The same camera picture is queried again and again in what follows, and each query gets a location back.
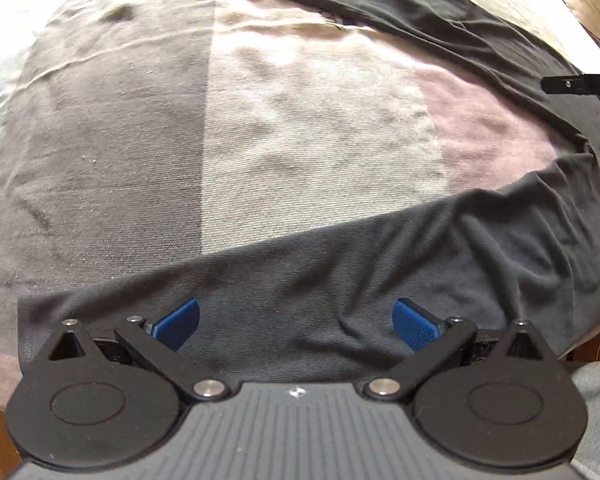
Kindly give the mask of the dark grey trousers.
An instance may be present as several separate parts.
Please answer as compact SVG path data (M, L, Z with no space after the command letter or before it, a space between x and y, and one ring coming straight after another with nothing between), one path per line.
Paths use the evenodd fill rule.
M163 266L108 285L28 297L19 356L35 352L64 313L94 323L203 299L219 324L212 356L249 376L322 378L318 350L340 350L343 328L370 324L396 295L491 327L527 315L567 349L600 322L600 96L541 89L576 69L542 40L469 0L289 0L413 41L490 82L545 120L566 154L495 191L440 200L277 237Z

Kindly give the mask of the pastel patchwork bed sheet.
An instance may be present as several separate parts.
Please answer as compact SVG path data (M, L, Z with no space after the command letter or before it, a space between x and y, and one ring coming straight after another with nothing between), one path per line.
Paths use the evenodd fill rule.
M319 6L0 0L0 406L24 370L24 298L495 191L567 150L460 64ZM434 312L399 294L367 326L343 328L340 350L314 354L332 376L232 370L212 356L219 321L197 296L181 303L201 306L182 352L274 382L368 376L402 359L399 297ZM56 322L106 330L181 304Z

